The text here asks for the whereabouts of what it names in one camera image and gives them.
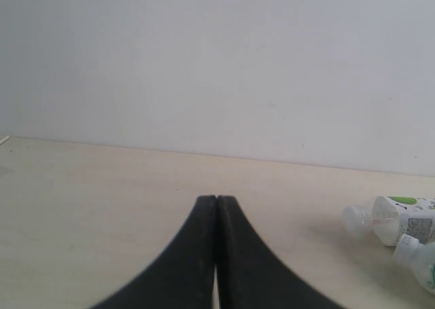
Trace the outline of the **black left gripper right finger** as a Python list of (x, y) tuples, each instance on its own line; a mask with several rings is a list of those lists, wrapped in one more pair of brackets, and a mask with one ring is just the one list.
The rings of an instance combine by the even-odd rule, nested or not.
[(215, 266), (221, 308), (340, 308), (264, 243), (234, 196), (217, 197)]

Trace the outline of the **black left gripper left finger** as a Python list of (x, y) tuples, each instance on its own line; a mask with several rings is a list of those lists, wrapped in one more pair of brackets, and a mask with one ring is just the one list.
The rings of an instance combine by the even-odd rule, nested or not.
[(212, 308), (217, 198), (199, 196), (164, 251), (94, 308)]

